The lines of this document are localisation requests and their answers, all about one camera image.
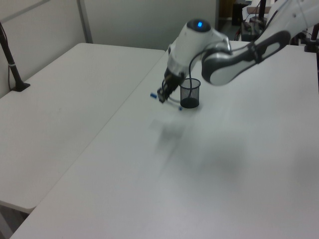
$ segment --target white robotic arm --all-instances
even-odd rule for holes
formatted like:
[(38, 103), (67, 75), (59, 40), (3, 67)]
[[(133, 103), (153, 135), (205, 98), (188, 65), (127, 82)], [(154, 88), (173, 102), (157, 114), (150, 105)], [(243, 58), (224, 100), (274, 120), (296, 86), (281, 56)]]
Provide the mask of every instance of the white robotic arm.
[(319, 22), (318, 0), (278, 0), (269, 12), (260, 37), (232, 50), (227, 36), (204, 20), (192, 20), (169, 48), (167, 70), (159, 100), (164, 102), (183, 82), (191, 62), (201, 58), (202, 76), (213, 85), (225, 85), (250, 67), (283, 49), (302, 30)]

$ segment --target white tabletop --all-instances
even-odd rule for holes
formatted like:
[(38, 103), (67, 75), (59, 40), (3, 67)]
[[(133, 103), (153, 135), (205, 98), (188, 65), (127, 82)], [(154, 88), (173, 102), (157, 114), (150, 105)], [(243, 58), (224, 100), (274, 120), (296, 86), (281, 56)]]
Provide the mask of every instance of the white tabletop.
[(181, 112), (149, 97), (166, 63), (12, 239), (319, 238), (316, 55), (287, 46), (226, 86), (202, 81)]
[(164, 51), (79, 44), (0, 99), (0, 205), (31, 212)]

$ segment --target black mesh cup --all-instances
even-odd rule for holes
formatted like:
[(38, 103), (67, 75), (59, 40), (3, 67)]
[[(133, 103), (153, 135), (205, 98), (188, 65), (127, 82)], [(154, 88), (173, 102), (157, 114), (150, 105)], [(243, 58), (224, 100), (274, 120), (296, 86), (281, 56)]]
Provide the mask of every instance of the black mesh cup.
[(180, 105), (184, 108), (195, 108), (199, 105), (200, 81), (197, 79), (186, 79), (180, 85)]

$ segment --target floor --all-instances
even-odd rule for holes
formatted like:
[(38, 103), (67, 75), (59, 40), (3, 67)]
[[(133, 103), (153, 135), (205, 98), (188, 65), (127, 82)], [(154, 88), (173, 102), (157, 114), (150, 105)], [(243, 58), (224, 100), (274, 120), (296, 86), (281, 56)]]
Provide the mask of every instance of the floor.
[(0, 239), (9, 239), (28, 214), (0, 206)]
[(234, 40), (235, 34), (240, 26), (232, 26), (231, 19), (219, 19), (218, 31), (228, 36), (229, 40)]

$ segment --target blue marker cap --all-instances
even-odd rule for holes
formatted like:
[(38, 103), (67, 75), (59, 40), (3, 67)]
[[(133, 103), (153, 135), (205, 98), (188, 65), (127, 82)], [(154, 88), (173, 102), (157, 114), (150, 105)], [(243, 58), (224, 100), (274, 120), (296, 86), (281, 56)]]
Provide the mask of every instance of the blue marker cap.
[(158, 96), (157, 96), (156, 94), (154, 94), (154, 93), (151, 93), (150, 96), (153, 97), (154, 99), (157, 99), (157, 98), (158, 98)]

